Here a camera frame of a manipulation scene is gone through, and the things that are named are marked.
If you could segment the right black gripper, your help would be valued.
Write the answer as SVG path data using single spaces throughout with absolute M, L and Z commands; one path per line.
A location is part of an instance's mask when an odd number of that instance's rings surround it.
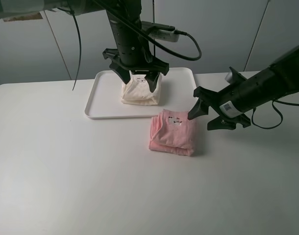
M 194 90 L 193 96 L 197 98 L 197 102 L 188 112 L 188 120 L 208 115 L 209 107 L 211 107 L 219 115 L 217 118 L 208 122 L 208 131 L 235 130 L 237 124 L 241 124 L 243 128 L 251 126 L 251 120 L 245 114 L 228 114 L 230 108 L 233 110 L 234 107 L 228 103 L 228 110 L 226 110 L 224 105 L 220 104 L 219 93 L 199 86 Z

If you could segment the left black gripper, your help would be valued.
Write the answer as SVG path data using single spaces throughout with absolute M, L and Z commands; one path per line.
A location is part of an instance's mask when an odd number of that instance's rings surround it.
M 149 55 L 149 61 L 142 50 L 136 52 L 119 52 L 118 49 L 107 48 L 102 53 L 104 59 L 110 59 L 115 66 L 114 72 L 119 76 L 124 84 L 128 84 L 132 74 L 147 74 L 145 80 L 148 83 L 149 91 L 153 93 L 156 90 L 158 79 L 161 75 L 169 72 L 169 64 Z

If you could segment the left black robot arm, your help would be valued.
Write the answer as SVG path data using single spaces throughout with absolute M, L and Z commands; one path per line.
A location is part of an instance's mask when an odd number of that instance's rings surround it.
M 150 92 L 154 92 L 159 75 L 166 75 L 169 65 L 151 54 L 149 43 L 155 43 L 142 29 L 139 0 L 0 0 L 0 19 L 25 16 L 58 8 L 72 17 L 106 11 L 116 49 L 105 49 L 110 69 L 125 83 L 131 75 L 144 75 Z

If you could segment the right grey black robot arm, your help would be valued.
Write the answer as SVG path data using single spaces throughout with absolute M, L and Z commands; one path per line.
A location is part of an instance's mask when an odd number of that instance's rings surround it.
M 243 128 L 253 125 L 253 118 L 247 117 L 246 112 L 255 112 L 267 102 L 279 103 L 280 98 L 299 92 L 299 46 L 250 78 L 231 69 L 225 80 L 229 85 L 219 92 L 201 86 L 194 90 L 197 102 L 188 113 L 189 120 L 207 115 L 212 108 L 218 117 L 208 122 L 209 131 L 234 130 L 237 124 Z

